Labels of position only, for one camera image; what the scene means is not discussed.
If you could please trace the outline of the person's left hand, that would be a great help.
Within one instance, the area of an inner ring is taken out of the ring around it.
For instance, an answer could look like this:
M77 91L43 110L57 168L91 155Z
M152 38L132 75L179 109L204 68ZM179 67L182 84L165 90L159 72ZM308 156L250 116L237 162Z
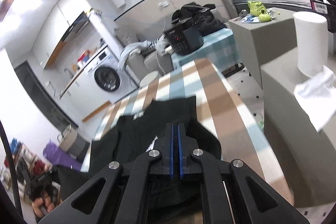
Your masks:
M46 191L42 192L41 196L36 198L31 205L33 207L36 223L39 223L43 217L57 207Z

